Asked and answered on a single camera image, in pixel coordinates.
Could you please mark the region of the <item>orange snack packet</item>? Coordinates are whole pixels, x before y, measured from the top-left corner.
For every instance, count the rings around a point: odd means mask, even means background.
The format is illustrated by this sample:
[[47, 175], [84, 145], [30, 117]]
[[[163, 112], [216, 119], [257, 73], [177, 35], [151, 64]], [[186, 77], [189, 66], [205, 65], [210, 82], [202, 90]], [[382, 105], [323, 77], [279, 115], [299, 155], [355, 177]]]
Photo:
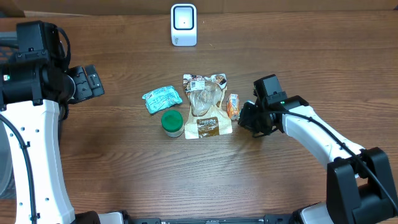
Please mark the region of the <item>orange snack packet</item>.
[[227, 114], [231, 120], [239, 119], [239, 96], [237, 94], [230, 94], [227, 99]]

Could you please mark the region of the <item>clear brown snack bag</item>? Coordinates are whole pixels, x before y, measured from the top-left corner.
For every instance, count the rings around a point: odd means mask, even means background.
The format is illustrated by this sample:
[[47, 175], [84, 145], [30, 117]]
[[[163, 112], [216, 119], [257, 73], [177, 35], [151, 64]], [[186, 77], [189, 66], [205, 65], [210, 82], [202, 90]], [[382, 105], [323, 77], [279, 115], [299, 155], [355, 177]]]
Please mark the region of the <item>clear brown snack bag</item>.
[[227, 78], [224, 73], [209, 77], [184, 74], [183, 89], [190, 105], [185, 123], [186, 139], [207, 138], [233, 132], [231, 119], [222, 109], [227, 90]]

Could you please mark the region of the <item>teal wet wipes pack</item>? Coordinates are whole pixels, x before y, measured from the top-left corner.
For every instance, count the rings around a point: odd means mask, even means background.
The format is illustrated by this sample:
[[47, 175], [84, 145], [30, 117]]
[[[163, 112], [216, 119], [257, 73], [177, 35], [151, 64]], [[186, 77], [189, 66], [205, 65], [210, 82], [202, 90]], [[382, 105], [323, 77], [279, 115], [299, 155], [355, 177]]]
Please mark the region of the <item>teal wet wipes pack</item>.
[[142, 99], [145, 100], [146, 108], [150, 114], [156, 114], [161, 110], [182, 103], [181, 97], [173, 86], [164, 86], [152, 90], [145, 93]]

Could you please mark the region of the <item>green lid plastic jar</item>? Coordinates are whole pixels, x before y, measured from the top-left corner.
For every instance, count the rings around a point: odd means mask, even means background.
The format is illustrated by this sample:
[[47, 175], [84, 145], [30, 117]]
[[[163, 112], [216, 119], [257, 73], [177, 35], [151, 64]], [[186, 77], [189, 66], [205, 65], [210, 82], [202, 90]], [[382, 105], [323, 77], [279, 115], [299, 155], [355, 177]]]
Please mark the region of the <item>green lid plastic jar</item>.
[[171, 138], [179, 137], [184, 130], [183, 117], [176, 110], [166, 111], [161, 117], [161, 125], [166, 135]]

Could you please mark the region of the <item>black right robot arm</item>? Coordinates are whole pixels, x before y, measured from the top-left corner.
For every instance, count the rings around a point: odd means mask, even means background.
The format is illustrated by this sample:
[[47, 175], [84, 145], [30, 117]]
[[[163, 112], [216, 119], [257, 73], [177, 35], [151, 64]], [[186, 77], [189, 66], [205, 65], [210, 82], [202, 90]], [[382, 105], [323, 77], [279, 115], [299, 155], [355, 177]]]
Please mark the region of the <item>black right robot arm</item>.
[[254, 138], [285, 133], [326, 170], [326, 200], [264, 223], [380, 223], [397, 216], [397, 191], [387, 154], [365, 149], [324, 122], [301, 96], [288, 97], [275, 75], [254, 82], [255, 102], [243, 105], [238, 124]]

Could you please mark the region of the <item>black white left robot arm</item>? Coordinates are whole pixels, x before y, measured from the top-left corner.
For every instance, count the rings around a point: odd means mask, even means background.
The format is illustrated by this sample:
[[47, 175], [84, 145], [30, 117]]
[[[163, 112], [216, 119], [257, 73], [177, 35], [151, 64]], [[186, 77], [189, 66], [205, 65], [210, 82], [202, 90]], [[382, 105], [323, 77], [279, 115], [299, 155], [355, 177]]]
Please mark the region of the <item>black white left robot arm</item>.
[[75, 213], [67, 194], [58, 128], [69, 105], [101, 96], [93, 65], [71, 67], [70, 42], [55, 24], [33, 21], [1, 34], [15, 53], [1, 65], [1, 121], [11, 152], [17, 223], [126, 223], [122, 212]]

